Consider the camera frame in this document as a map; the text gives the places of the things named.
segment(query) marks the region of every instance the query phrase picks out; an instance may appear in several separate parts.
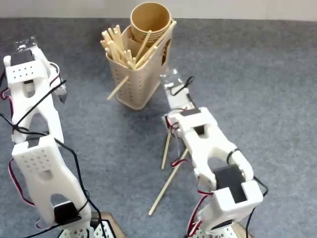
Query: paper cup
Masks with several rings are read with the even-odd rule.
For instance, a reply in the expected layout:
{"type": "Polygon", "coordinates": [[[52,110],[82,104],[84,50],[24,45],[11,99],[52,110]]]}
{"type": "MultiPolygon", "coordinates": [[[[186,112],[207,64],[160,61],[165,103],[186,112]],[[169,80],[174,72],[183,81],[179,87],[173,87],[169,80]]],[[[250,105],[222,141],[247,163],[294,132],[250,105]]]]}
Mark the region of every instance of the paper cup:
{"type": "Polygon", "coordinates": [[[169,27],[169,10],[156,2],[145,2],[136,6],[130,16],[131,30],[136,41],[143,42],[147,32],[152,31],[149,42],[155,42],[169,27]]]}

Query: chopstick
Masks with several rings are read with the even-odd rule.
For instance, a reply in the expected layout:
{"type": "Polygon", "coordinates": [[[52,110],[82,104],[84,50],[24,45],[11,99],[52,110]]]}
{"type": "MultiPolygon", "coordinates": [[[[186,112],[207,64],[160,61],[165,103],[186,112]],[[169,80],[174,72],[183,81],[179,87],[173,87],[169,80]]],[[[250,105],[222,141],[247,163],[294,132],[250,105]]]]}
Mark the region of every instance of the chopstick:
{"type": "Polygon", "coordinates": [[[163,35],[160,36],[160,38],[158,38],[157,41],[155,41],[155,43],[149,48],[149,50],[141,57],[141,59],[136,63],[136,68],[139,68],[140,65],[142,64],[142,62],[145,59],[148,59],[149,56],[151,55],[152,51],[154,50],[155,47],[158,46],[158,44],[173,30],[174,26],[176,25],[176,21],[173,21],[172,24],[169,26],[169,28],[167,29],[167,31],[164,32],[163,35]]]}
{"type": "Polygon", "coordinates": [[[119,91],[119,89],[124,85],[124,83],[128,81],[128,79],[129,79],[129,76],[125,76],[125,78],[110,93],[110,95],[108,96],[108,100],[110,100],[114,96],[114,94],[116,94],[119,91]]]}
{"type": "Polygon", "coordinates": [[[139,57],[140,57],[140,55],[141,55],[141,53],[142,53],[142,51],[143,51],[143,49],[144,49],[146,43],[148,42],[151,33],[152,33],[151,30],[148,31],[148,33],[147,33],[147,35],[146,35],[146,37],[145,37],[145,39],[144,39],[144,41],[143,41],[141,47],[139,48],[139,51],[138,51],[138,53],[137,53],[137,56],[135,57],[137,60],[139,59],[139,57]]]}

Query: red wire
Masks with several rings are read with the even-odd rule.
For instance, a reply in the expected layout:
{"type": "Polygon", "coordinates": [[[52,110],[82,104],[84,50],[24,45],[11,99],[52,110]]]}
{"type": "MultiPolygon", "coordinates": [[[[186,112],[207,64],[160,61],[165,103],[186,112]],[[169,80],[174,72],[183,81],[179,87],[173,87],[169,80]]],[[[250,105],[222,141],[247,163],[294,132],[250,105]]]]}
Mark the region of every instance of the red wire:
{"type": "Polygon", "coordinates": [[[5,95],[4,95],[7,91],[9,91],[9,88],[5,88],[5,89],[1,92],[1,99],[2,99],[2,100],[9,99],[11,117],[13,117],[13,102],[12,102],[12,97],[11,97],[11,96],[5,96],[5,95]]]}
{"type": "Polygon", "coordinates": [[[202,223],[202,221],[198,221],[196,224],[194,223],[194,219],[195,219],[195,216],[196,216],[196,213],[197,213],[197,210],[198,208],[200,207],[200,205],[202,204],[202,202],[205,200],[205,198],[208,197],[208,195],[204,195],[200,201],[198,202],[198,204],[196,205],[190,219],[189,219],[189,222],[188,222],[188,226],[187,226],[187,237],[192,237],[195,232],[198,230],[200,224],[202,223]]]}
{"type": "Polygon", "coordinates": [[[22,191],[22,188],[18,182],[18,180],[16,179],[15,175],[14,175],[14,172],[12,170],[12,166],[11,166],[11,163],[13,162],[14,159],[11,159],[10,162],[9,162],[9,165],[8,165],[8,170],[9,170],[9,174],[10,174],[10,177],[16,187],[16,189],[19,191],[20,195],[21,195],[21,198],[23,199],[24,202],[26,202],[28,205],[30,206],[35,206],[33,202],[31,202],[30,200],[28,200],[27,198],[24,197],[23,195],[23,191],[22,191]]]}

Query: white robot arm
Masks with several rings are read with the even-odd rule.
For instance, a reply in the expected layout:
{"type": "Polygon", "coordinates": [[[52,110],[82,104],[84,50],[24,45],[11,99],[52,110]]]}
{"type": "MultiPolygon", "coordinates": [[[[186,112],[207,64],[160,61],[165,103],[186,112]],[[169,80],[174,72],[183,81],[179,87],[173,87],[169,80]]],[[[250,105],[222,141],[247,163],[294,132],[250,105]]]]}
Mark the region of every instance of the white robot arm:
{"type": "Polygon", "coordinates": [[[12,124],[16,128],[12,135],[13,159],[47,225],[66,229],[69,238],[93,238],[89,196],[65,165],[58,148],[64,139],[50,90],[64,94],[65,87],[61,87],[64,82],[59,78],[59,69],[46,59],[34,41],[27,44],[3,59],[13,103],[12,124]],[[46,120],[49,134],[40,137],[38,145],[30,147],[27,134],[21,132],[28,131],[34,114],[41,114],[46,120]],[[53,206],[53,194],[61,194],[68,201],[53,206]]]}
{"type": "Polygon", "coordinates": [[[187,85],[169,83],[165,90],[172,112],[163,121],[178,125],[174,134],[190,152],[195,176],[212,194],[208,205],[197,213],[196,224],[206,234],[213,234],[249,215],[262,202],[263,195],[253,180],[249,162],[225,137],[208,109],[195,107],[187,85]],[[219,158],[229,165],[212,170],[208,165],[210,158],[219,158]]]}

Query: white wire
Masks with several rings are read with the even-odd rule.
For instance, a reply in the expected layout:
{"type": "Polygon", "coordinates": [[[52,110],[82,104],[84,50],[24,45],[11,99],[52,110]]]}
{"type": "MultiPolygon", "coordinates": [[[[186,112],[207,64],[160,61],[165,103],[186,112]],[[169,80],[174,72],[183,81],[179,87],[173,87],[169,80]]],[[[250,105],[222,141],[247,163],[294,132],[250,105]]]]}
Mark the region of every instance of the white wire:
{"type": "Polygon", "coordinates": [[[54,62],[50,62],[50,65],[54,66],[55,69],[57,69],[57,74],[59,74],[60,70],[59,70],[59,66],[57,65],[57,63],[54,63],[54,62]]]}
{"type": "Polygon", "coordinates": [[[39,219],[36,221],[36,223],[35,223],[35,227],[36,227],[37,229],[39,229],[39,230],[41,230],[41,231],[44,231],[44,230],[47,230],[47,229],[49,229],[49,228],[52,227],[52,226],[49,226],[49,227],[46,227],[46,228],[41,228],[41,227],[39,226],[40,220],[41,220],[41,218],[39,218],[39,219]]]}
{"type": "Polygon", "coordinates": [[[56,75],[54,75],[54,77],[52,77],[52,74],[50,75],[49,82],[50,82],[50,84],[52,84],[53,81],[55,81],[59,77],[60,69],[59,69],[59,66],[57,65],[57,63],[50,62],[50,65],[53,66],[54,69],[56,70],[56,75]]]}

